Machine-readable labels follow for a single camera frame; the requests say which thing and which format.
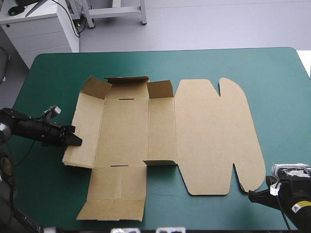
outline sticker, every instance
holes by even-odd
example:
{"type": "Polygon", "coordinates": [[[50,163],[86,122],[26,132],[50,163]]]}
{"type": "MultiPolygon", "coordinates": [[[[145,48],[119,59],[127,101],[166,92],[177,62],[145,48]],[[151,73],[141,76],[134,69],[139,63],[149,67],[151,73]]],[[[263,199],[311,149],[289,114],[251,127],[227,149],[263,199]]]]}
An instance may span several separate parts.
{"type": "Polygon", "coordinates": [[[300,202],[296,203],[295,205],[293,205],[292,211],[294,213],[297,213],[298,210],[300,210],[301,208],[303,208],[305,206],[311,206],[311,202],[307,201],[307,200],[300,201],[300,202]]]}

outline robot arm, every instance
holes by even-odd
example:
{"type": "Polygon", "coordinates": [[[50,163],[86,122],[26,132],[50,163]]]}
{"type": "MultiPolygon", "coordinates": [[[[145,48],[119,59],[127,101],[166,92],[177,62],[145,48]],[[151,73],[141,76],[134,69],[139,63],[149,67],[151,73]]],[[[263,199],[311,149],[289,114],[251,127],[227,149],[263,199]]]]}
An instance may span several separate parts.
{"type": "Polygon", "coordinates": [[[281,210],[302,233],[311,232],[311,167],[305,164],[274,165],[269,187],[249,191],[251,202],[281,210]]]}
{"type": "Polygon", "coordinates": [[[73,134],[74,126],[50,122],[60,112],[59,107],[53,106],[44,111],[42,117],[33,118],[14,109],[3,108],[0,110],[0,145],[15,134],[40,141],[43,146],[80,146],[82,139],[73,134]]]}

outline gray floor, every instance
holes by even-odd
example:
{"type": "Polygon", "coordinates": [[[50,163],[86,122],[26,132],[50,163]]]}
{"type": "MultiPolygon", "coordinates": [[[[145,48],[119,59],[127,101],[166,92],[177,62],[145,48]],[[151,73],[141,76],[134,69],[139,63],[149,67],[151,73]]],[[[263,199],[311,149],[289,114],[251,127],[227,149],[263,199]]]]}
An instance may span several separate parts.
{"type": "MultiPolygon", "coordinates": [[[[106,0],[89,0],[93,8],[106,0]]],[[[123,6],[139,0],[123,0],[123,6]]],[[[311,50],[311,0],[146,0],[147,25],[138,16],[96,19],[81,52],[293,47],[311,50]]],[[[12,61],[0,84],[0,109],[11,107],[28,69],[0,30],[12,61]]]]}

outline computer mouse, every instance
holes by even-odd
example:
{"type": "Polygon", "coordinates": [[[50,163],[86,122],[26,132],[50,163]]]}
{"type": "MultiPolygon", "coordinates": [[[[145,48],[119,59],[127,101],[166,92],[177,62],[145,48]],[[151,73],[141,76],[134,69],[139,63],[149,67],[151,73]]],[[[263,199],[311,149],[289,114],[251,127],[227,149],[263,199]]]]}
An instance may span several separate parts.
{"type": "Polygon", "coordinates": [[[10,16],[16,16],[25,11],[23,6],[13,6],[9,9],[8,13],[10,16]]]}

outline folded cardboard flap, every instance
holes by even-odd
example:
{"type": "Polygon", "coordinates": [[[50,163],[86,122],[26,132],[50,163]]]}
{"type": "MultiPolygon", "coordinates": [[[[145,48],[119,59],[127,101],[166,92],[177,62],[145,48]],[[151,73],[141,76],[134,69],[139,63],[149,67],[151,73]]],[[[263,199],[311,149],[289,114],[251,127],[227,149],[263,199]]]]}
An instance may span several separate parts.
{"type": "Polygon", "coordinates": [[[146,165],[178,163],[193,195],[227,194],[233,164],[243,190],[265,176],[255,127],[242,89],[220,79],[182,80],[176,97],[169,80],[147,76],[90,77],[72,124],[83,139],[68,146],[65,165],[92,171],[87,201],[77,219],[142,220],[146,165]]]}
{"type": "Polygon", "coordinates": [[[79,94],[72,124],[76,127],[75,134],[83,139],[83,143],[80,147],[67,147],[63,158],[65,165],[94,167],[104,101],[84,93],[79,94]]]}
{"type": "Polygon", "coordinates": [[[174,97],[171,80],[147,83],[149,98],[174,97]]]}
{"type": "Polygon", "coordinates": [[[142,221],[145,199],[88,200],[77,220],[142,221]]]}
{"type": "Polygon", "coordinates": [[[92,76],[84,83],[81,92],[89,96],[94,96],[100,99],[105,99],[107,93],[109,92],[112,84],[103,82],[92,76]]]}

